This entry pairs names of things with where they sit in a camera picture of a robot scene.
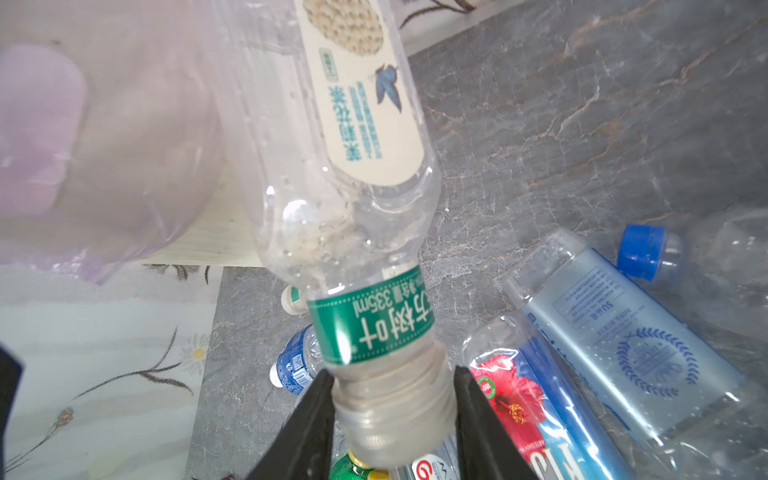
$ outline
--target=light blue bottle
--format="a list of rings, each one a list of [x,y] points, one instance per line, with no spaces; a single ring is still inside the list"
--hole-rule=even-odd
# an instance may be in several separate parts
[[[550,233],[503,283],[634,439],[671,469],[764,474],[759,390],[580,237]]]

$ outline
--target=bottle label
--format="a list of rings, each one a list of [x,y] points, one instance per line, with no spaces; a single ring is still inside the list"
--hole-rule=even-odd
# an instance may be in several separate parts
[[[306,369],[304,360],[304,336],[306,327],[288,341],[288,345],[277,356],[277,377],[285,390],[299,395],[314,378]]]
[[[564,428],[526,358],[516,349],[506,352],[473,368],[472,376],[531,469],[542,480],[611,478],[602,472],[607,465],[586,456]]]
[[[594,250],[563,266],[523,311],[640,442],[695,415],[743,380]]]
[[[368,288],[308,302],[323,358],[348,365],[386,355],[435,321],[417,266]]]
[[[418,480],[458,480],[453,467],[431,453],[417,458],[411,464],[411,470]]]
[[[400,185],[425,151],[379,0],[294,2],[331,163],[368,184]]]

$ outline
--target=clear plastic bottle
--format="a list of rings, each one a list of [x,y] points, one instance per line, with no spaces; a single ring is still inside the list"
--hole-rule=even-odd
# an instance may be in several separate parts
[[[598,398],[688,478],[765,478],[765,393],[580,237],[557,229],[504,278]]]
[[[389,470],[392,480],[458,480],[458,453],[453,435],[432,453],[423,455],[411,465]]]
[[[211,6],[260,258],[306,294],[350,449],[407,465],[456,407],[418,268],[440,173],[389,3]]]
[[[315,326],[310,325],[292,336],[277,356],[270,369],[270,381],[278,388],[300,395],[323,367]]]
[[[619,270],[674,285],[693,314],[768,341],[768,209],[735,209],[676,231],[627,225]]]
[[[472,332],[462,363],[539,478],[634,477],[546,339],[520,312]]]

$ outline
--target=black object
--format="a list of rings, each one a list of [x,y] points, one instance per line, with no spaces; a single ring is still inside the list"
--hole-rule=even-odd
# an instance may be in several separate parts
[[[323,369],[247,480],[326,480],[333,446],[333,377]]]
[[[538,480],[472,374],[456,367],[456,440],[462,480]],[[323,370],[247,480],[327,480],[333,445],[333,377]]]
[[[538,480],[493,412],[469,369],[457,366],[456,443],[463,480]]]
[[[22,366],[0,349],[0,480],[5,477],[5,427],[22,377]]]

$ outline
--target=white bottle cap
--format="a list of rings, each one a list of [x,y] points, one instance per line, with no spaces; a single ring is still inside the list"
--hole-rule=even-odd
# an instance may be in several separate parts
[[[280,296],[280,303],[283,304],[283,310],[289,315],[301,315],[308,312],[306,302],[303,298],[299,297],[298,300],[293,300],[293,286],[289,285],[283,289],[283,295]]]
[[[272,382],[272,385],[277,387],[278,389],[283,388],[283,383],[280,381],[280,377],[277,376],[277,364],[273,363],[272,368],[270,368],[270,381]]]

